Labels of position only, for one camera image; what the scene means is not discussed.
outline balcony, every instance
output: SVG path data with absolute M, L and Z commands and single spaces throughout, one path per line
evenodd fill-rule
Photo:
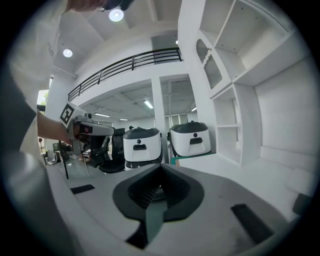
M 182 56 L 178 47 L 146 51 L 119 60 L 80 83 L 68 94 L 68 101 L 74 100 L 87 89 L 99 85 L 102 81 L 123 72 L 133 71 L 146 65 L 158 65 L 170 62 L 182 62 Z

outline fluorescent light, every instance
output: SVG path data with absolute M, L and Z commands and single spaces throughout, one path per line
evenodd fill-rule
M 150 104 L 149 101 L 144 101 L 144 104 L 146 104 L 150 109 L 153 109 L 154 107 Z
M 109 19 L 113 22 L 119 22 L 124 18 L 125 14 L 120 9 L 114 9 L 109 13 Z
M 94 113 L 95 116 L 99 116 L 99 117 L 105 117 L 105 118 L 109 118 L 110 115 L 106 115 L 106 114 L 99 114 L 99 113 Z
M 71 49 L 65 49 L 65 50 L 63 51 L 63 55 L 64 55 L 64 57 L 66 57 L 66 58 L 70 58 L 73 54 L 74 54 L 74 53 L 72 52 Z

